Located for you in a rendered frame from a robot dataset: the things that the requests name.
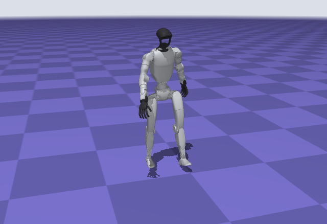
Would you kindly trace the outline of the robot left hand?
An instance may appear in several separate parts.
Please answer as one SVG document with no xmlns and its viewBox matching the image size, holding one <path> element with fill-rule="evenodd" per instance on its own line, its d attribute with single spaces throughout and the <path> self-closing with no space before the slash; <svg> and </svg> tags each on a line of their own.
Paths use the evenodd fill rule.
<svg viewBox="0 0 327 224">
<path fill-rule="evenodd" d="M 186 97 L 187 95 L 188 95 L 188 89 L 187 89 L 187 86 L 186 86 L 186 80 L 184 80 L 183 81 L 183 84 L 182 83 L 180 83 L 181 84 L 181 92 L 180 93 L 182 93 L 181 95 L 183 95 L 182 97 Z"/>
</svg>

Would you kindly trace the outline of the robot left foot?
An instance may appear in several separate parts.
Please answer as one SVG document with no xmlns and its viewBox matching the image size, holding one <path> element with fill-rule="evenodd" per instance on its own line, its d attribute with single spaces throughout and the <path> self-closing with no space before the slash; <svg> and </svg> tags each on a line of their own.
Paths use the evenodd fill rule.
<svg viewBox="0 0 327 224">
<path fill-rule="evenodd" d="M 188 166 L 188 165 L 191 165 L 192 163 L 190 163 L 187 159 L 184 159 L 183 160 L 179 160 L 179 165 L 182 165 L 182 166 Z"/>
</svg>

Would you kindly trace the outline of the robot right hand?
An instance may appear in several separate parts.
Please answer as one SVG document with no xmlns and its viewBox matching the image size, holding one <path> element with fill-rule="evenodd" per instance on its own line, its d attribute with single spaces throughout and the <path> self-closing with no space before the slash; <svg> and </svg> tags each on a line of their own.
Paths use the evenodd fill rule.
<svg viewBox="0 0 327 224">
<path fill-rule="evenodd" d="M 145 111 L 146 111 L 147 116 L 149 117 L 148 112 L 147 112 L 147 108 L 148 108 L 150 111 L 152 111 L 152 110 L 151 110 L 151 108 L 150 108 L 149 105 L 148 105 L 148 97 L 145 96 L 145 99 L 141 99 L 141 100 L 140 100 L 140 103 L 141 103 L 141 104 L 140 104 L 140 106 L 139 106 L 139 117 L 140 117 L 140 118 L 143 118 L 143 119 L 144 119 L 144 117 L 147 118 L 146 115 L 145 115 Z M 144 114 L 144 116 L 143 116 L 143 114 Z M 141 116 L 142 116 L 142 117 L 141 117 Z"/>
</svg>

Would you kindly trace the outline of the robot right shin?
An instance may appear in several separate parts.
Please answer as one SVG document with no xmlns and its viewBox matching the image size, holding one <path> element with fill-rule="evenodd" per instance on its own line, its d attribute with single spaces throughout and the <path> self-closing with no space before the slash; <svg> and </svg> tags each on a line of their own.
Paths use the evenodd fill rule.
<svg viewBox="0 0 327 224">
<path fill-rule="evenodd" d="M 147 159 L 148 157 L 151 158 L 153 143 L 154 143 L 154 135 L 153 132 L 147 133 L 147 126 L 146 126 L 146 135 L 145 135 L 145 142 L 147 148 Z"/>
</svg>

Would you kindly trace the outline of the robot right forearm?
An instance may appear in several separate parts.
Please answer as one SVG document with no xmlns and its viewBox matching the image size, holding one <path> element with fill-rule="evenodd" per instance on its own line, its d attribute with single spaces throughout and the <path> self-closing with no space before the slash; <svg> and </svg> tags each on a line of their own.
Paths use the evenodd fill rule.
<svg viewBox="0 0 327 224">
<path fill-rule="evenodd" d="M 140 75 L 138 83 L 140 87 L 140 99 L 145 99 L 145 96 L 148 95 L 148 92 L 147 92 L 147 83 L 144 82 L 144 74 Z"/>
</svg>

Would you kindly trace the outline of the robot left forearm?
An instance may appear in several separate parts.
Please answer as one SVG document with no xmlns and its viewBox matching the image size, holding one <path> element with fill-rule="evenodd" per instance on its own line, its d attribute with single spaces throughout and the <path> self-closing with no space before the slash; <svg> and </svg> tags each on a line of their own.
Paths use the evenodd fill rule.
<svg viewBox="0 0 327 224">
<path fill-rule="evenodd" d="M 179 72 L 177 71 L 177 74 L 178 74 L 179 82 L 183 84 L 183 81 L 186 80 L 184 75 L 184 69 L 182 69 Z"/>
</svg>

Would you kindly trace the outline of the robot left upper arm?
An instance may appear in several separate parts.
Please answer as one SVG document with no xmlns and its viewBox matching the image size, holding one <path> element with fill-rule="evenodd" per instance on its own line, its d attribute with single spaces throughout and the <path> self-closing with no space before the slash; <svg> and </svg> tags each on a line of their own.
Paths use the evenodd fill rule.
<svg viewBox="0 0 327 224">
<path fill-rule="evenodd" d="M 175 56 L 175 67 L 174 68 L 175 68 L 176 71 L 179 72 L 182 69 L 184 69 L 184 67 L 183 67 L 183 65 L 181 63 L 181 61 L 182 61 L 182 52 L 177 47 L 175 47 L 173 49 L 174 49 L 175 54 L 176 54 L 176 56 Z"/>
</svg>

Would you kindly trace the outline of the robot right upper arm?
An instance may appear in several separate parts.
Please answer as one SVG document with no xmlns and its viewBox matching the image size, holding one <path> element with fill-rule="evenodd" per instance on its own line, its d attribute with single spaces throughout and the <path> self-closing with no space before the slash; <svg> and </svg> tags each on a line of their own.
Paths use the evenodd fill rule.
<svg viewBox="0 0 327 224">
<path fill-rule="evenodd" d="M 149 76 L 147 76 L 147 72 L 149 70 L 150 62 L 153 60 L 153 58 L 153 52 L 147 53 L 142 57 L 143 61 L 141 66 L 141 74 L 144 74 L 144 82 L 146 83 L 149 81 Z"/>
</svg>

